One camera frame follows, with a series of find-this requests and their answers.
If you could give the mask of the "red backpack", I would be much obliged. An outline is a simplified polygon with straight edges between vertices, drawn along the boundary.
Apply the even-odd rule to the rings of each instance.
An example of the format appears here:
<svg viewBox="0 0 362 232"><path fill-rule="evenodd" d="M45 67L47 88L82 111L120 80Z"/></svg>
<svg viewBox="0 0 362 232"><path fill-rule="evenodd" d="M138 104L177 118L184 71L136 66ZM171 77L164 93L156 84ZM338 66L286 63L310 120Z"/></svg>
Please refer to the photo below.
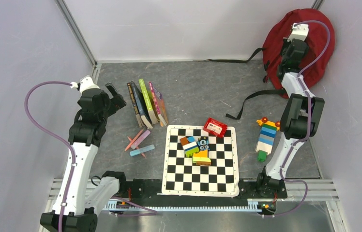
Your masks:
<svg viewBox="0 0 362 232"><path fill-rule="evenodd" d="M314 86L324 76L326 66L334 52L335 47L335 32L330 20L319 10L312 8L295 9L288 12L277 24L275 24L269 31L264 44L261 48L256 49L247 60L233 60L233 59L215 59L215 62L230 62L230 63L247 63L256 54L262 52L262 60L264 63L264 70L266 77L264 82L270 81L275 89L281 89L281 81L277 76L278 65L281 62L281 50L285 38L290 35L292 25L308 20L316 20L324 23L330 31L330 42L322 57L314 63L311 67L307 68L303 73L304 82L308 87ZM311 63L323 51L327 42L327 32L324 26L317 23L308 24L308 35L305 39L309 49L305 57L302 58L300 67L304 68Z"/></svg>

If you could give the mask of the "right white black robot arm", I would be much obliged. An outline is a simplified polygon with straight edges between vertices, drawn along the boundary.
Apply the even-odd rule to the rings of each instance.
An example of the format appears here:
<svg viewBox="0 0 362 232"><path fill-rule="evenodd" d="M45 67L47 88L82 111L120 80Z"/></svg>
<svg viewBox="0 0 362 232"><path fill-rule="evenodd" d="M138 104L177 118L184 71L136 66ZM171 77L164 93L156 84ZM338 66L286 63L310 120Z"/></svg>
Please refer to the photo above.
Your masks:
<svg viewBox="0 0 362 232"><path fill-rule="evenodd" d="M258 174L255 190L263 198L277 197L285 190L286 172L299 148L315 135L324 100L307 87L300 63L308 51L301 39L283 39L277 76L289 99L281 116L280 141L272 159Z"/></svg>

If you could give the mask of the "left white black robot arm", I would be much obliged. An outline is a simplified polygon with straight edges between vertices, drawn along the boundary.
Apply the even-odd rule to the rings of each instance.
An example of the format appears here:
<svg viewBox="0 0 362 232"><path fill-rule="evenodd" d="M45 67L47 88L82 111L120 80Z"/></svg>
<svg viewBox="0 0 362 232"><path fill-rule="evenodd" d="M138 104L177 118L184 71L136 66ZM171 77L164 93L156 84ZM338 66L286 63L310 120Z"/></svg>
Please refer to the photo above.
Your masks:
<svg viewBox="0 0 362 232"><path fill-rule="evenodd" d="M106 132L107 119L126 106L111 83L105 87L111 97L95 84L79 84L80 109L69 129L69 158L60 192L52 210L40 218L41 226L50 232L95 231L98 216L110 198L127 193L124 173L106 171L101 182L86 195L91 166Z"/></svg>

